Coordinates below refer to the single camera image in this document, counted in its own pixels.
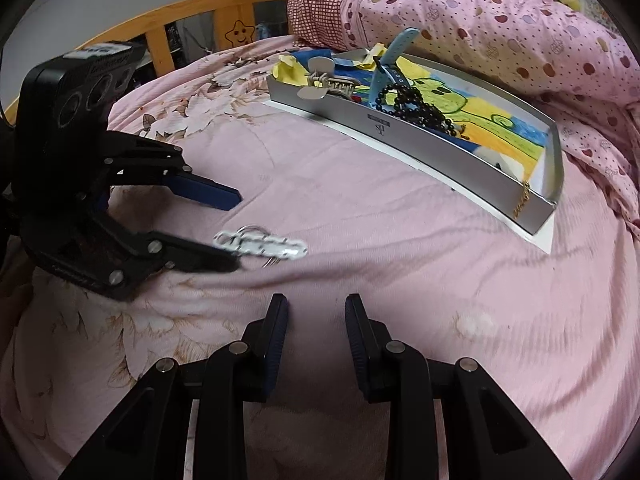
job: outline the gray box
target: gray box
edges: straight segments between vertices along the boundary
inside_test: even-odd
[[[366,54],[365,50],[355,50],[335,57],[363,59]],[[508,111],[515,117],[527,118],[529,121],[544,125],[543,131],[547,135],[543,155],[545,157],[544,184],[540,193],[529,191],[529,200],[524,204],[517,218],[514,219],[513,212],[522,200],[524,185],[482,158],[438,135],[388,114],[330,94],[318,100],[300,99],[297,96],[299,87],[280,83],[270,75],[267,83],[271,100],[343,124],[388,144],[455,180],[511,218],[525,231],[535,234],[556,209],[564,181],[560,139],[555,122],[523,100],[477,77],[420,57],[408,55],[403,57],[436,73],[446,84],[448,79],[453,85],[458,85],[458,88],[463,84],[466,87],[472,85],[474,94],[478,97]]]

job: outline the camera lens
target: camera lens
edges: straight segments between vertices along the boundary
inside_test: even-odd
[[[58,116],[58,125],[60,128],[67,126],[76,116],[76,112],[80,107],[80,99],[80,94],[75,93],[66,100],[66,103],[63,105],[60,110],[60,115]]]
[[[88,110],[91,110],[100,102],[100,100],[108,92],[110,84],[111,74],[104,75],[98,80],[98,82],[94,86],[94,89],[91,90],[89,97],[86,99],[86,107]]]
[[[131,70],[128,68],[122,74],[120,74],[120,77],[116,79],[116,86],[115,86],[116,90],[120,90],[122,86],[127,83],[127,80],[129,79],[130,74],[131,74]]]

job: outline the checkered fabric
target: checkered fabric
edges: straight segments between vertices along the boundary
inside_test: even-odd
[[[292,32],[316,46],[347,50],[342,38],[341,4],[342,0],[289,0]]]

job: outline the wooden bed rail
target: wooden bed rail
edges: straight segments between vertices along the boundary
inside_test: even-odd
[[[181,0],[115,25],[78,48],[103,41],[129,41],[144,34],[156,74],[162,76],[175,70],[164,29],[166,24],[215,10],[214,40],[218,50],[225,50],[254,40],[254,4],[272,1],[275,0]],[[15,123],[17,109],[18,99],[5,112],[11,123]]]

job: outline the pink bed sheet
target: pink bed sheet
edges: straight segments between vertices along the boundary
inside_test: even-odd
[[[430,176],[261,104],[266,72],[291,46],[209,56],[111,115],[112,128],[179,144],[197,174],[237,187],[241,205],[222,212],[125,188],[110,209],[131,228],[203,242],[260,224],[305,240],[308,257],[233,274],[167,271],[130,303],[37,270],[0,369],[2,420],[34,478],[56,478],[158,358],[205,358],[274,292],[289,298],[289,331],[274,396],[247,408],[250,476],[382,477],[386,411],[362,399],[344,328],[344,300],[359,292],[372,318],[425,356],[477,358],[576,480],[598,478],[640,415],[638,247],[624,219],[564,157],[543,253]]]

